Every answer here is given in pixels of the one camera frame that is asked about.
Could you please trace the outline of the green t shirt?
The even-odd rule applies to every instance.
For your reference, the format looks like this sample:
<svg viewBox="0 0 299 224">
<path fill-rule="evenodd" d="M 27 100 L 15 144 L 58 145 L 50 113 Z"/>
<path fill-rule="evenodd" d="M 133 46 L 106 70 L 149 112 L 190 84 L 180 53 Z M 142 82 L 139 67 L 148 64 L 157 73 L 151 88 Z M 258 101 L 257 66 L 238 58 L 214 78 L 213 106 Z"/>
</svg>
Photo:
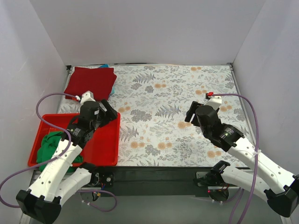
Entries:
<svg viewBox="0 0 299 224">
<path fill-rule="evenodd" d="M 47 160 L 50 160 L 58 146 L 59 141 L 61 140 L 63 132 L 50 132 L 49 134 L 45 135 L 41 142 L 41 147 L 37 151 L 36 155 L 36 162 L 42 163 Z M 73 163 L 83 163 L 83 157 L 78 155 Z M 46 165 L 42 165 L 39 167 L 39 171 L 42 172 L 45 169 Z M 74 167 L 69 167 L 67 173 L 72 173 L 76 169 Z"/>
</svg>

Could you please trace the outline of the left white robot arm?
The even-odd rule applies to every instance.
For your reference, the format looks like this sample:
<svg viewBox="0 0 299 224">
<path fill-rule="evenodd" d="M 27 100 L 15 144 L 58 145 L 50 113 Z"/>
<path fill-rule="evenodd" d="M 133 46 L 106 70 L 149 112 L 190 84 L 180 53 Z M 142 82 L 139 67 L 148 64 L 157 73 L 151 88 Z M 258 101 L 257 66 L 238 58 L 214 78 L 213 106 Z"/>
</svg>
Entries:
<svg viewBox="0 0 299 224">
<path fill-rule="evenodd" d="M 20 190 L 16 200 L 22 212 L 43 223 L 52 224 L 58 218 L 63 204 L 83 186 L 96 186 L 100 175 L 96 166 L 84 162 L 75 172 L 64 179 L 67 170 L 94 132 L 117 119 L 117 112 L 106 101 L 86 101 L 79 115 L 69 122 L 58 143 L 50 162 L 35 182 L 27 189 Z"/>
</svg>

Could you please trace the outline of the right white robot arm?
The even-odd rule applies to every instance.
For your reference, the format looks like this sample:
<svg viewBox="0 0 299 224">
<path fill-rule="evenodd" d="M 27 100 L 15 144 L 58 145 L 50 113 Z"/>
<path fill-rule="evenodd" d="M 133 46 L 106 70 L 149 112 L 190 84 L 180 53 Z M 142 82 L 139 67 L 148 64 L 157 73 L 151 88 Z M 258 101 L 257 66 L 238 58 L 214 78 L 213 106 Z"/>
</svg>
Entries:
<svg viewBox="0 0 299 224">
<path fill-rule="evenodd" d="M 266 201 L 270 208 L 283 217 L 290 217 L 299 204 L 299 177 L 273 162 L 236 127 L 222 123 L 218 117 L 221 100 L 210 99 L 205 104 L 193 101 L 186 113 L 186 122 L 200 127 L 203 136 L 214 146 L 239 159 L 257 176 L 218 162 L 210 171 L 216 185 L 233 184 L 250 191 Z"/>
</svg>

